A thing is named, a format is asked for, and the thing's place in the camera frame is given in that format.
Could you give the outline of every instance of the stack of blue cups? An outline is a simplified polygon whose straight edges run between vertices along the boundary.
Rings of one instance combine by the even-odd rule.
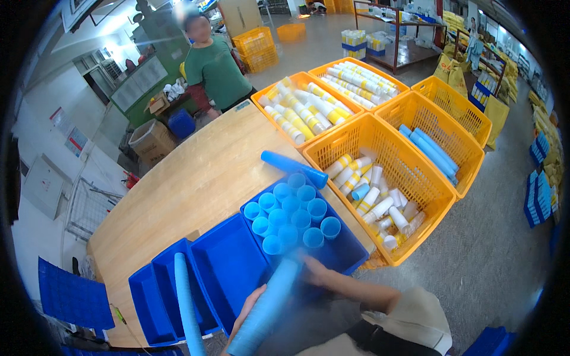
[[[248,203],[244,216],[253,221],[253,233],[263,238],[268,255],[282,255],[302,239],[308,248],[324,246],[340,232],[340,221],[325,218],[327,203],[316,197],[316,190],[306,185],[301,173],[291,174],[287,183],[275,185],[272,193],[263,193],[257,202]]]

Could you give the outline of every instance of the cardboard box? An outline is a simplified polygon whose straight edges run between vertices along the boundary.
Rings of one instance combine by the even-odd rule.
[[[144,111],[146,111],[147,109],[150,109],[151,114],[155,114],[156,116],[158,116],[158,115],[160,115],[160,113],[162,113],[164,110],[166,110],[169,106],[170,106],[170,103],[168,102],[168,98],[166,97],[166,94],[164,94],[163,91],[160,91],[160,93],[156,94],[155,96],[153,96],[148,101],[148,103],[146,104],[146,107],[144,108]]]
[[[154,167],[176,148],[176,138],[154,118],[135,129],[129,146],[145,164]]]
[[[222,13],[226,31],[230,38],[263,26],[257,2],[255,1],[219,0],[218,9]]]

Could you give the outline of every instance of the green t-shirt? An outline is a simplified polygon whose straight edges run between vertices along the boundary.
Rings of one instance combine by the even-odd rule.
[[[225,109],[246,96],[251,83],[242,75],[230,47],[218,36],[208,47],[191,48],[184,62],[188,85],[202,83],[218,109]]]

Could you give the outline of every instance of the yellow plastic crate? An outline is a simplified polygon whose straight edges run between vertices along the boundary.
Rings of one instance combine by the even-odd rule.
[[[477,173],[479,173],[485,153],[475,138],[457,121],[425,96],[415,91],[394,98],[374,115],[385,120],[396,130],[404,124],[410,130],[420,128],[431,137],[459,166],[459,170],[455,174],[459,183],[453,187],[443,173],[439,170],[438,173],[455,191],[457,200],[465,197]]]
[[[381,77],[384,77],[386,79],[388,79],[389,81],[391,81],[392,83],[394,83],[396,85],[396,87],[398,88],[398,90],[400,91],[400,94],[397,95],[396,97],[399,97],[402,94],[405,94],[407,92],[410,91],[410,87],[408,87],[406,84],[402,83],[401,81],[397,80],[396,78],[394,78],[393,76],[388,75],[387,73],[382,72],[380,69],[378,68],[374,68],[372,67],[370,64],[366,64],[364,62],[362,62],[361,60],[358,60],[356,58],[352,58],[352,57],[346,57],[346,58],[342,58],[339,60],[335,60],[334,62],[330,62],[327,63],[323,66],[317,67],[315,69],[312,69],[309,71],[309,74],[316,76],[317,78],[321,78],[323,77],[325,74],[327,74],[327,68],[330,68],[332,66],[334,66],[335,64],[339,64],[342,62],[351,62],[354,64],[357,64],[360,67],[363,67],[365,69],[368,69],[369,71],[373,72],[374,74],[377,74]],[[373,107],[372,109],[366,109],[365,107],[363,107],[362,105],[360,105],[359,103],[356,103],[356,105],[362,107],[362,109],[364,111],[368,111],[368,112],[374,112],[378,109],[380,109],[381,107],[383,107],[384,105],[386,105],[387,103],[391,102],[392,100],[394,100],[394,98],[386,101],[385,103],[382,103],[380,105],[376,105],[375,107]]]
[[[279,63],[279,56],[275,46],[253,53],[249,56],[241,56],[249,73],[257,73]]]
[[[376,163],[384,168],[383,175],[388,185],[398,187],[408,200],[418,203],[418,209],[426,214],[424,223],[394,252],[387,251],[330,179],[328,185],[362,225],[388,263],[398,266],[438,226],[455,202],[455,192],[427,158],[419,154],[398,131],[371,113],[364,113],[317,139],[305,148],[303,156],[314,168],[322,171],[343,154],[357,157],[361,147],[371,148],[378,154]]]
[[[275,48],[269,27],[258,27],[233,37],[235,48],[241,57],[251,56],[268,48]]]
[[[304,149],[305,147],[307,147],[307,145],[310,144],[311,142],[315,142],[315,140],[317,140],[319,137],[322,137],[322,136],[326,135],[327,132],[330,132],[331,130],[334,130],[335,128],[340,127],[340,126],[346,124],[347,122],[349,122],[349,121],[352,120],[353,118],[356,118],[358,115],[362,114],[362,112],[363,112],[363,111],[362,111],[362,108],[361,108],[360,106],[356,105],[353,101],[348,100],[347,97],[345,97],[345,96],[341,95],[340,93],[334,91],[333,88],[330,87],[327,83],[325,83],[325,82],[317,82],[314,77],[310,76],[310,75],[309,75],[308,73],[306,73],[306,72],[299,72],[299,73],[293,74],[293,75],[289,76],[289,78],[291,79],[293,85],[295,85],[296,87],[300,86],[301,84],[309,84],[310,82],[314,82],[315,84],[317,84],[318,86],[320,86],[323,90],[329,92],[333,97],[335,97],[335,98],[337,98],[339,101],[341,101],[344,105],[348,106],[348,108],[354,112],[354,115],[351,116],[351,117],[349,117],[349,118],[348,118],[345,122],[343,122],[342,124],[333,126],[333,127],[331,127],[330,129],[328,129],[327,131],[325,131],[325,132],[323,132],[323,133],[320,133],[320,134],[316,135],[315,137],[313,137],[313,138],[311,138],[311,139],[309,139],[309,140],[306,140],[304,143],[302,143],[302,144],[300,144],[300,145],[297,145],[297,144],[295,143],[295,141],[293,141],[293,140],[291,139],[291,137],[289,137],[289,136],[283,131],[283,129],[281,128],[281,126],[279,126],[279,125],[277,124],[277,122],[275,122],[275,120],[273,120],[273,118],[271,117],[271,115],[269,115],[269,114],[263,109],[263,106],[261,106],[261,104],[260,104],[259,101],[258,101],[259,98],[261,98],[262,95],[267,94],[267,92],[268,92],[271,88],[273,88],[273,87],[275,86],[275,84],[277,84],[277,83],[274,83],[274,84],[268,86],[267,88],[265,88],[265,89],[263,89],[263,90],[260,90],[260,91],[258,91],[257,93],[253,94],[253,95],[251,96],[251,101],[253,101],[254,104],[255,104],[255,106],[257,106],[257,107],[259,108],[259,110],[265,115],[265,117],[267,117],[267,119],[269,120],[269,122],[270,122],[273,126],[275,126],[275,128],[277,128],[277,130],[278,130],[279,132],[281,132],[281,134],[282,134],[283,136],[285,136],[285,138],[287,139],[287,141],[289,141],[289,143],[291,144],[291,146],[293,146],[294,148],[296,148],[299,152],[303,151],[303,149]]]
[[[300,42],[307,39],[304,23],[290,23],[277,27],[277,36],[281,42]]]
[[[463,126],[484,148],[491,133],[492,123],[475,105],[443,80],[431,76],[412,86],[413,91],[433,101]]]

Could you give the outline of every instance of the yellow bag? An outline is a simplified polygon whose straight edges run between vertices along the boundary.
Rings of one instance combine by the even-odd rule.
[[[467,99],[467,88],[465,86],[465,77],[463,77],[463,70],[461,66],[453,67],[449,71],[449,80],[447,81],[450,87],[455,89],[465,99]]]
[[[487,140],[487,146],[492,149],[496,148],[495,140],[499,137],[503,129],[504,122],[507,121],[509,107],[497,100],[493,95],[489,96],[487,107],[485,108],[485,116],[491,120],[491,134]]]
[[[453,62],[457,63],[456,60],[449,59],[449,57],[447,57],[444,53],[441,53],[439,55],[439,61],[437,63],[437,67],[435,68],[435,72],[433,72],[433,75],[447,83],[447,80],[449,78],[449,71],[454,67]]]

